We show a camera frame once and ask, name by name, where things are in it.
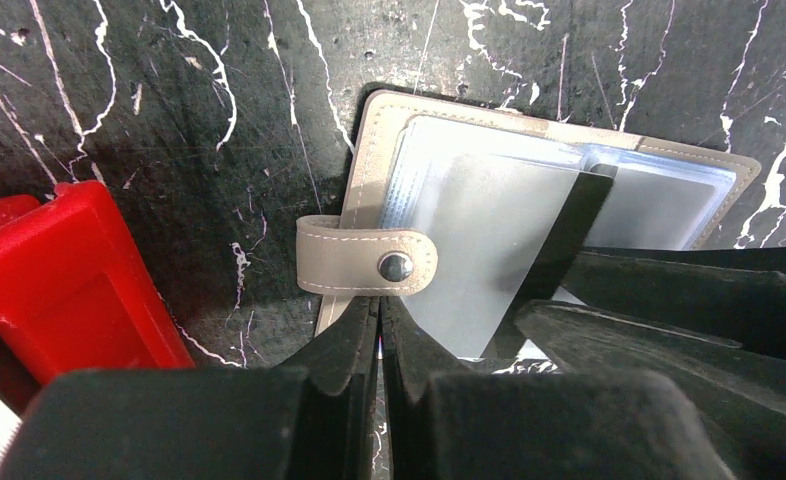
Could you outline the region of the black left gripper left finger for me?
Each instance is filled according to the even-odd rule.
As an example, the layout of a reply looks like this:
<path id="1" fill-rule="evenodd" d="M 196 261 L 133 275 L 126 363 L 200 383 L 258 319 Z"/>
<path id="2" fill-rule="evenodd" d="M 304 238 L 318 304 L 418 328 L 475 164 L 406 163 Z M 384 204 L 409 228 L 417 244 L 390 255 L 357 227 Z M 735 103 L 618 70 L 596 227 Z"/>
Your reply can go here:
<path id="1" fill-rule="evenodd" d="M 0 479 L 367 479 L 379 302 L 267 369 L 83 370 L 30 405 Z"/>

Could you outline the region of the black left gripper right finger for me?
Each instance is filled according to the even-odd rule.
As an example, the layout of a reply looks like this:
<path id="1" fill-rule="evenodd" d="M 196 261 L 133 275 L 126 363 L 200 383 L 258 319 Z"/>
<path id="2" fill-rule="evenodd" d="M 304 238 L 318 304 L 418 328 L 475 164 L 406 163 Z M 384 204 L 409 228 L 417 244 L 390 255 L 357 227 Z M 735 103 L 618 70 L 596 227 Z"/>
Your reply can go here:
<path id="1" fill-rule="evenodd" d="M 700 414 L 649 371 L 486 374 L 396 297 L 379 306 L 396 479 L 734 479 Z"/>

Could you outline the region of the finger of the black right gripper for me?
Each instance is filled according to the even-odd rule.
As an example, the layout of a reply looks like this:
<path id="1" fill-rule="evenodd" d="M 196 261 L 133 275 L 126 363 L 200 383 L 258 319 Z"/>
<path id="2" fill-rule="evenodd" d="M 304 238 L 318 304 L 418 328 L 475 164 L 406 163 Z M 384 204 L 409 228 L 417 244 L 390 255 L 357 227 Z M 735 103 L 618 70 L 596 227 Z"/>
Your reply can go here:
<path id="1" fill-rule="evenodd" d="M 786 360 L 786 247 L 592 248 L 562 284 L 589 306 Z"/>
<path id="2" fill-rule="evenodd" d="M 566 302 L 527 302 L 512 322 L 563 372 L 642 369 L 669 378 L 741 469 L 755 479 L 786 479 L 786 360 Z"/>

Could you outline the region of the black VIP credit card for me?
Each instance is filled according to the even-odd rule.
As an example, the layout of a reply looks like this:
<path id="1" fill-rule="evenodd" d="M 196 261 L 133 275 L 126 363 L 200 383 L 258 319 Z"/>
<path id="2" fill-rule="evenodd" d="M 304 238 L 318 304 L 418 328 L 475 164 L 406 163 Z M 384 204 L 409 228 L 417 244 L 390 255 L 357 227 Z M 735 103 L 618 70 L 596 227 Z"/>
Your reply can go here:
<path id="1" fill-rule="evenodd" d="M 606 202 L 617 173 L 618 167 L 608 164 L 581 171 L 534 259 L 510 262 L 515 271 L 502 276 L 498 286 L 513 297 L 481 353 L 483 357 L 510 358 L 521 349 L 527 337 L 515 326 L 516 318 L 526 303 L 549 300 L 558 290 Z"/>

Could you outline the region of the grey leather card holder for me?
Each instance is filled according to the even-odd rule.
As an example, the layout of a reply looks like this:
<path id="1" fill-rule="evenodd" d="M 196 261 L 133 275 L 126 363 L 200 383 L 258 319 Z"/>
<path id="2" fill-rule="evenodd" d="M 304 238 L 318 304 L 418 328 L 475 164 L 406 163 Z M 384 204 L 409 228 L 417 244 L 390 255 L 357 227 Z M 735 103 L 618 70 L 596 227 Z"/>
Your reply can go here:
<path id="1" fill-rule="evenodd" d="M 394 90 L 365 100 L 342 211 L 297 222 L 298 285 L 322 298 L 316 329 L 359 296 L 400 298 L 459 357 L 479 356 L 574 180 L 618 173 L 584 246 L 701 246 L 758 177 L 736 154 Z"/>

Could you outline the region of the red plastic bin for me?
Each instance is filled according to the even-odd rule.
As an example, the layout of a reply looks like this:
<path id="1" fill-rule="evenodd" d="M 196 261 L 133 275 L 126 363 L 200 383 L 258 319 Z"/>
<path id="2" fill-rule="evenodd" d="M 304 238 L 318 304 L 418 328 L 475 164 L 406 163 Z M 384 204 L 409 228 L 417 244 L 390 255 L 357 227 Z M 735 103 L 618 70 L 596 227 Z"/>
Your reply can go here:
<path id="1" fill-rule="evenodd" d="M 186 349 L 108 188 L 0 198 L 0 399 L 22 413 L 82 369 L 190 368 Z"/>

